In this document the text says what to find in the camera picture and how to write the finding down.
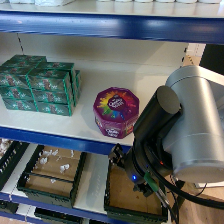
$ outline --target upper shelf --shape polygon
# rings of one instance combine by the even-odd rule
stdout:
[[[224,44],[224,3],[1,4],[0,31]]]
[[[130,89],[140,100],[140,113],[160,85],[165,73],[91,70],[82,72],[82,93],[71,117],[29,111],[7,110],[0,99],[0,136],[55,147],[108,155],[116,143],[127,151],[134,135],[123,139],[104,136],[95,124],[93,104],[97,94],[110,87]]]

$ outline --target shelf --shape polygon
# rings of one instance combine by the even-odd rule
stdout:
[[[95,124],[93,103],[97,94],[109,87],[130,89],[140,99],[141,113],[156,89],[165,84],[168,76],[156,72],[146,75],[99,70],[85,71],[82,75],[82,93],[72,117],[10,111],[0,99],[0,136],[104,155],[109,154],[114,144],[120,143],[124,151],[127,151],[133,143],[133,134],[124,139],[106,137]]]
[[[0,31],[122,39],[224,43],[223,4],[98,2],[61,7],[0,5]]]
[[[112,224],[127,224],[123,221],[108,218],[104,211],[103,203],[108,169],[108,158],[104,155],[87,155],[73,209],[33,201],[30,200],[25,193],[18,191],[16,185],[19,176],[25,169],[35,149],[35,144],[29,145],[13,174],[2,189],[2,193],[8,195],[8,201]]]

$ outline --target blue shelf edge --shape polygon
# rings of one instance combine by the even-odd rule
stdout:
[[[20,221],[25,221],[25,216],[23,216],[23,215],[11,214],[11,213],[7,213],[7,212],[0,212],[0,216],[6,217],[9,219],[17,219]]]
[[[0,32],[224,44],[224,18],[0,11]]]
[[[40,145],[49,145],[52,147],[73,149],[82,152],[108,155],[114,144],[97,142],[85,139],[71,138],[59,135],[45,134],[33,131],[0,127],[0,137],[16,141],[29,142]],[[130,146],[122,146],[124,152],[127,152]]]
[[[46,203],[30,200],[29,198],[20,197],[17,195],[12,195],[12,201],[14,203],[32,205],[38,208],[48,209],[51,211],[61,212],[61,213],[69,214],[69,215],[74,215],[74,216],[87,218],[87,219],[93,219],[93,220],[111,223],[111,224],[128,224],[127,222],[123,222],[120,220],[110,219],[105,214],[85,211],[85,210],[76,209],[76,208],[71,209],[71,208],[65,208],[62,206],[46,204]]]

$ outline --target stacked green boxes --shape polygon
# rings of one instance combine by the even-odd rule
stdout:
[[[39,112],[72,115],[74,101],[69,72],[33,69],[28,82]]]
[[[37,111],[27,75],[40,61],[46,57],[15,55],[0,66],[0,94],[7,109]]]
[[[41,62],[38,64],[37,69],[58,70],[68,72],[73,93],[73,101],[74,105],[76,106],[80,96],[81,73],[79,70],[75,70],[74,63]]]
[[[71,116],[80,87],[81,73],[74,63],[15,55],[0,66],[0,95],[7,109]]]

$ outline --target purple tin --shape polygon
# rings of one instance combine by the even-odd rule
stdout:
[[[97,95],[93,111],[103,135],[124,138],[138,119],[139,99],[128,89],[111,87]]]

